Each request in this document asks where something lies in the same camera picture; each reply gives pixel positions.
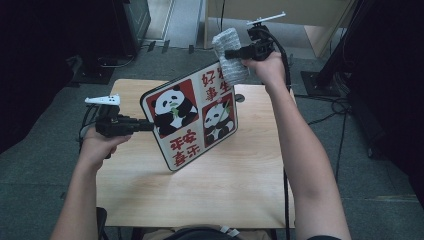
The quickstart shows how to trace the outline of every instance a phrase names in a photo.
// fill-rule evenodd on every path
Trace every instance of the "gray carpet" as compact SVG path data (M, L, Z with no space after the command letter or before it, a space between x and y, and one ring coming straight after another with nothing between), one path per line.
M215 54L205 50L189 54L187 49L170 48L166 53L160 47L151 52L142 49L132 63L115 69L109 85L66 87L59 92L29 135L0 155L0 239L48 239L78 156L75 139L86 97L107 95L116 79L171 80L215 60ZM294 59L291 73L296 94L306 93L300 71L319 71L324 64L323 60ZM248 83L259 82L252 75ZM308 122L332 111L328 102L296 100ZM342 115L312 125L334 171L342 125ZM338 184L354 239L423 239L423 209L407 177L391 162L367 157L364 136L354 115L346 119ZM130 231L122 228L124 239L130 238ZM108 227L107 233L111 239L118 239L116 228ZM278 235L285 239L283 230Z

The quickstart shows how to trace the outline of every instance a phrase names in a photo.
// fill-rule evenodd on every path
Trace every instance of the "person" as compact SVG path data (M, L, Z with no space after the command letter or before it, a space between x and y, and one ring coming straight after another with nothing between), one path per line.
M307 125L285 84L281 54L264 61L243 60L270 96L284 167L292 188L298 239L351 239L328 156ZM51 239L97 239L96 173L109 152L130 136L105 138L89 129L68 195Z

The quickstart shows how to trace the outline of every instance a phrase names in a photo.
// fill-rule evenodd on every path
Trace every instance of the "panda sign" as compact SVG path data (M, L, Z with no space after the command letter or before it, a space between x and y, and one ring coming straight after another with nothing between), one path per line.
M237 130L234 88L219 61L146 92L140 105L171 171L179 170Z

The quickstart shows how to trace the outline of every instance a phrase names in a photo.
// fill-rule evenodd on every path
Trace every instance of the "wrist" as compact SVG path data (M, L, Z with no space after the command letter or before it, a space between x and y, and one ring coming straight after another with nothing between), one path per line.
M96 164L92 164L91 162L92 161L90 161L90 159L82 159L80 157L77 165L75 166L75 172L84 176L96 176L101 165L96 166Z
M270 84L265 85L265 89L270 97L280 96L280 95L290 95L287 86L283 80L281 81L271 81Z

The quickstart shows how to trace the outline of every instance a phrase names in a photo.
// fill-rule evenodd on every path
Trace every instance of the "panda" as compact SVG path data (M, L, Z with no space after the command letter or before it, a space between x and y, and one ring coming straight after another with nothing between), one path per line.
M187 126L198 114L197 107L184 96L179 85L163 92L151 106L155 109L154 124L163 136Z
M230 117L230 111L228 111L227 103L218 103L211 107L204 120L205 127L205 142L207 145L212 144L218 139L222 139L226 136L233 128L234 121Z

